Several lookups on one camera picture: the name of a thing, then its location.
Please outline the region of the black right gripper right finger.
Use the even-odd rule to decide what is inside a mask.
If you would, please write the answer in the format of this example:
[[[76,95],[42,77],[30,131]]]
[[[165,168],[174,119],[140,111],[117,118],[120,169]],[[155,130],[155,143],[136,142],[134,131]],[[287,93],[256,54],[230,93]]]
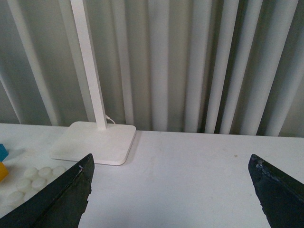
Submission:
[[[255,154],[248,171],[270,227],[302,228],[304,185]]]

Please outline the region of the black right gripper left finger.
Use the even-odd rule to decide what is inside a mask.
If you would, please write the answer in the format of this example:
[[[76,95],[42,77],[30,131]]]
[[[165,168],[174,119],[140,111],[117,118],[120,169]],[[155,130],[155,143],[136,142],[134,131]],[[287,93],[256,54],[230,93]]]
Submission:
[[[2,228],[77,228],[88,204],[94,174],[92,154],[0,219]]]

